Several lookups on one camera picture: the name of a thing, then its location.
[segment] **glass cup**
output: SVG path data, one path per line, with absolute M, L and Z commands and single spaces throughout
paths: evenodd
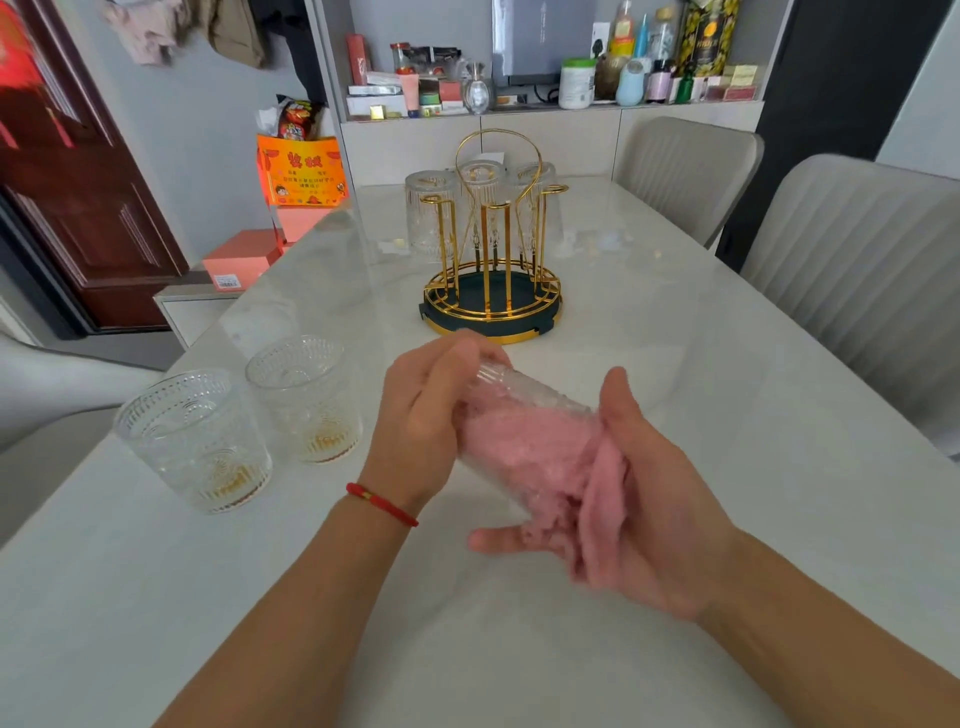
M 208 513 L 245 502 L 273 471 L 251 411 L 223 369 L 158 382 L 117 413 L 113 431 L 174 492 Z
M 250 360 L 247 381 L 298 460 L 324 463 L 360 441 L 343 345 L 310 335 L 282 339 Z

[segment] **light blue bottle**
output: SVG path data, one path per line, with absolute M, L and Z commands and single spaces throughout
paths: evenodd
M 647 13 L 643 14 L 643 20 L 640 21 L 640 30 L 636 32 L 636 47 L 634 49 L 634 58 L 641 59 L 647 55 L 647 46 L 650 43 L 650 28 L 647 25 Z
M 635 107 L 643 101 L 645 81 L 643 61 L 630 59 L 620 71 L 620 83 L 616 87 L 616 103 L 621 107 Z

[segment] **upside-down glass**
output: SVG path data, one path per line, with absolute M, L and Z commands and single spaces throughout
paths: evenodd
M 404 181 L 407 196 L 407 237 L 414 253 L 426 255 L 432 262 L 440 262 L 439 206 L 424 202 L 424 197 L 436 195 L 441 200 L 457 204 L 457 173 L 441 170 L 424 170 L 410 175 Z M 444 212 L 446 221 L 449 212 Z M 446 264 L 453 262 L 453 250 L 449 245 L 454 237 L 452 224 L 444 229 Z
M 251 411 L 223 369 L 158 382 L 117 413 L 113 431 L 174 492 L 208 513 L 245 502 L 273 470 Z
M 463 204 L 461 209 L 457 210 L 457 238 L 463 251 L 460 259 L 461 262 L 475 260 L 479 268 L 480 260 L 484 257 L 482 206 L 504 202 L 506 191 L 503 189 L 503 183 L 506 170 L 499 162 L 475 159 L 461 164 L 460 174 L 463 176 L 461 180 Z M 503 255 L 503 251 L 499 250 L 499 231 L 491 231 L 488 244 L 492 247 L 488 252 L 490 257 Z
M 298 460 L 333 460 L 360 440 L 343 345 L 311 335 L 282 339 L 250 360 L 247 381 Z
M 516 200 L 523 190 L 537 175 L 537 164 L 527 164 L 512 171 L 509 186 L 513 190 L 513 199 Z M 538 233 L 544 236 L 544 247 L 551 250 L 564 239 L 564 223 L 560 216 L 560 201 L 554 195 L 543 195 L 543 191 L 551 184 L 557 183 L 557 170 L 550 162 L 543 163 L 540 169 L 540 178 L 530 190 L 530 194 L 514 205 L 514 219 L 518 230 L 517 237 L 527 262 L 533 260 L 534 244 L 538 240 Z M 540 215 L 546 211 L 545 220 Z

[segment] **pink cloth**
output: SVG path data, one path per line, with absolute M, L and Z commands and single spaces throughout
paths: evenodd
M 554 551 L 591 587 L 618 586 L 627 462 L 599 418 L 521 404 L 481 383 L 464 402 L 457 433 L 461 456 L 530 512 L 525 544 Z

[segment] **perfume bottle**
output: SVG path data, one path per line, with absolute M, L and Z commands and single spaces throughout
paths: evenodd
M 484 64 L 479 61 L 467 64 L 468 78 L 463 82 L 464 106 L 473 114 L 484 113 L 490 108 L 490 87 L 483 69 Z

